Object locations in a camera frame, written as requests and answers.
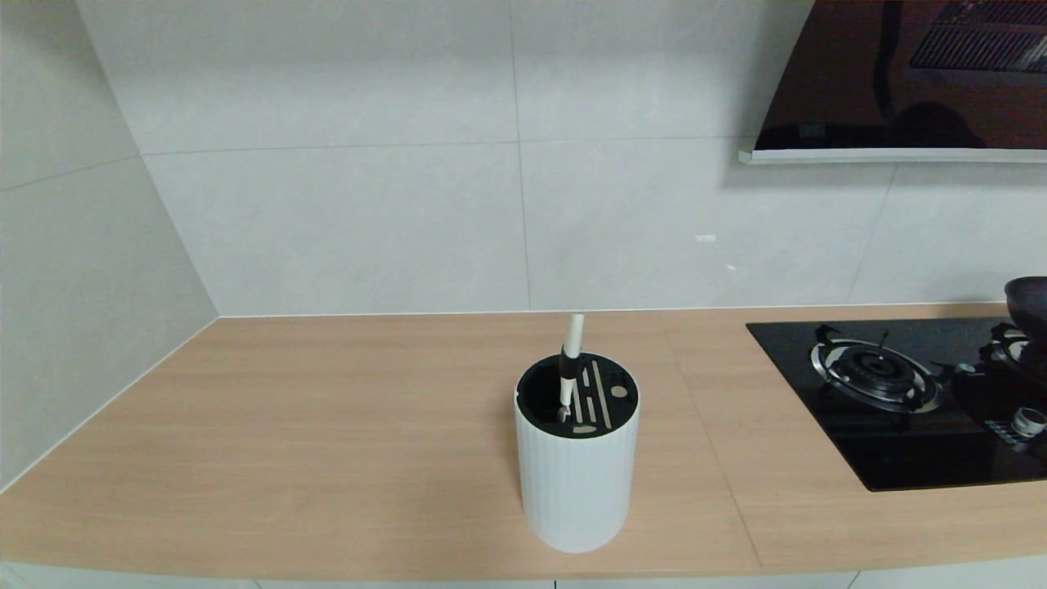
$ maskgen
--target white cabinet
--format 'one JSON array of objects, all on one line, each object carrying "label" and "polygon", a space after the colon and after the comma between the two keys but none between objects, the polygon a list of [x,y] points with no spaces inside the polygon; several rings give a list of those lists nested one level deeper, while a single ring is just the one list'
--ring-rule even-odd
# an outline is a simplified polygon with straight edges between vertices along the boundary
[{"label": "white cabinet", "polygon": [[864,570],[850,589],[1034,589],[1047,587],[1047,556],[938,567]]},{"label": "white cabinet", "polygon": [[23,581],[21,587],[17,582],[14,584],[17,589],[258,589],[249,580],[132,574],[19,563],[5,566]]},{"label": "white cabinet", "polygon": [[717,576],[714,579],[629,579],[558,581],[556,589],[847,589],[854,572],[783,574],[776,576]]},{"label": "white cabinet", "polygon": [[428,583],[258,581],[261,589],[554,589],[552,581],[469,581]]}]

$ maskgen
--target black glass cooktop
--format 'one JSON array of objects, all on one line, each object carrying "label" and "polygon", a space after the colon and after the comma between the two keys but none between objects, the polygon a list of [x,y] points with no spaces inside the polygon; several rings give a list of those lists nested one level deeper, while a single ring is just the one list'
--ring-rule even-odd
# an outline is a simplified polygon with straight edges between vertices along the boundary
[{"label": "black glass cooktop", "polygon": [[1047,363],[1007,322],[748,327],[865,486],[893,491],[1047,478],[1047,432],[1011,426],[1047,413]]}]

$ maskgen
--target white wall tile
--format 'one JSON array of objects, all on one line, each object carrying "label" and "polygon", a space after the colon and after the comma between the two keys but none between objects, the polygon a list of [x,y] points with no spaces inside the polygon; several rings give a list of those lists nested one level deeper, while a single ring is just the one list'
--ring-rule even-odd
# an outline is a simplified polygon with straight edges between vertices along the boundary
[{"label": "white wall tile", "polygon": [[464,581],[430,583],[305,582],[259,580],[262,589],[554,589],[552,581]]},{"label": "white wall tile", "polygon": [[136,155],[76,5],[2,9],[0,190]]},{"label": "white wall tile", "polygon": [[735,146],[525,143],[532,309],[845,300],[892,166],[745,166]]},{"label": "white wall tile", "polygon": [[142,153],[516,139],[499,0],[80,0]]},{"label": "white wall tile", "polygon": [[999,301],[1047,273],[1047,166],[898,167],[850,301]]},{"label": "white wall tile", "polygon": [[810,6],[515,0],[520,137],[755,136]]},{"label": "white wall tile", "polygon": [[5,481],[216,316],[137,157],[0,192],[0,271]]},{"label": "white wall tile", "polygon": [[223,316],[526,310],[516,145],[147,157]]},{"label": "white wall tile", "polygon": [[258,589],[250,580],[132,574],[8,563],[32,589]]},{"label": "white wall tile", "polygon": [[0,587],[3,589],[34,589],[7,565],[0,564]]},{"label": "white wall tile", "polygon": [[850,589],[1032,589],[1047,586],[1047,557],[938,567],[864,570]]},{"label": "white wall tile", "polygon": [[558,581],[557,589],[847,589],[855,572],[730,576],[717,579],[629,579]]}]

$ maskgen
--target pot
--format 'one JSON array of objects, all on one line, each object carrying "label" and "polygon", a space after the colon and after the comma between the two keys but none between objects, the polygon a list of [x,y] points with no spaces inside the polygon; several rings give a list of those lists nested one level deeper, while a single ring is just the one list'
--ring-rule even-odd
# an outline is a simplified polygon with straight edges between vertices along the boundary
[{"label": "pot", "polygon": [[1047,275],[1016,277],[1003,291],[1010,320],[1032,344],[1047,350]]}]

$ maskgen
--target kitchen counter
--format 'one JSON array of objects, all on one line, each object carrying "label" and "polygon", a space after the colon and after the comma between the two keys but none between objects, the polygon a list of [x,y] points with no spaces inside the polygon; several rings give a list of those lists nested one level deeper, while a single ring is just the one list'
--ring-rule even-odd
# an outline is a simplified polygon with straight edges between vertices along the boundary
[{"label": "kitchen counter", "polygon": [[749,321],[1001,305],[589,314],[644,395],[629,519],[569,556],[519,500],[512,391],[562,314],[222,319],[0,496],[0,553],[187,576],[752,575],[1047,552],[1047,482],[869,493]]}]

